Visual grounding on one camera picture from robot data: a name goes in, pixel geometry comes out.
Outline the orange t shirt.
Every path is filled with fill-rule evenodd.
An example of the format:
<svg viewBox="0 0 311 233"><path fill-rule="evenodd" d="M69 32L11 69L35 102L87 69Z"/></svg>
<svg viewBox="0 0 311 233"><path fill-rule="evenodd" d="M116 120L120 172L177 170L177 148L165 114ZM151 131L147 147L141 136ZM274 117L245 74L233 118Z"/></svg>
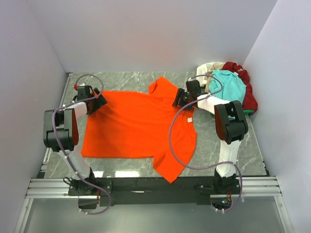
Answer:
<svg viewBox="0 0 311 233"><path fill-rule="evenodd" d="M107 104L87 118L82 146L85 158L152 158L153 168L172 183L195 152L197 133L193 111L172 107L177 87L164 77L148 93L105 91Z"/></svg>

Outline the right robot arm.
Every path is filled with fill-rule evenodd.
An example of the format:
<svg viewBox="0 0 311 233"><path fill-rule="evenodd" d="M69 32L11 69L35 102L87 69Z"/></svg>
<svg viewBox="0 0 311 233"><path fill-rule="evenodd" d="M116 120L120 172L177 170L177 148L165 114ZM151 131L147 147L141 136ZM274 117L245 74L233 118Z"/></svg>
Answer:
<svg viewBox="0 0 311 233"><path fill-rule="evenodd" d="M186 82L187 89L179 88L172 106L180 106L169 129L171 140L173 125L182 110L191 110L193 107L210 112L215 118L216 134L220 140L219 161L215 167L214 184L212 189L225 192L239 187L236 180L236 162L238 151L245 134L248 133L248 124L242 104L238 100L228 101L215 97L211 93L203 93L198 80Z"/></svg>

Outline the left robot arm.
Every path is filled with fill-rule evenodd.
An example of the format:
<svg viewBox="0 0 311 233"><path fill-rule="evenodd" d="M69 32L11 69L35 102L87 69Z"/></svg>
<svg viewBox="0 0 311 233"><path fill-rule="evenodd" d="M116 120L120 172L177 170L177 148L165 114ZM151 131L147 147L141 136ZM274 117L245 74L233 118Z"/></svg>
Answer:
<svg viewBox="0 0 311 233"><path fill-rule="evenodd" d="M85 162L77 145L79 132L77 120L89 116L107 104L102 92L90 85L75 86L77 95L72 103L55 110L44 112L43 142L47 148L59 154L68 166L72 179L70 186L75 189L82 185L95 188L92 169Z"/></svg>

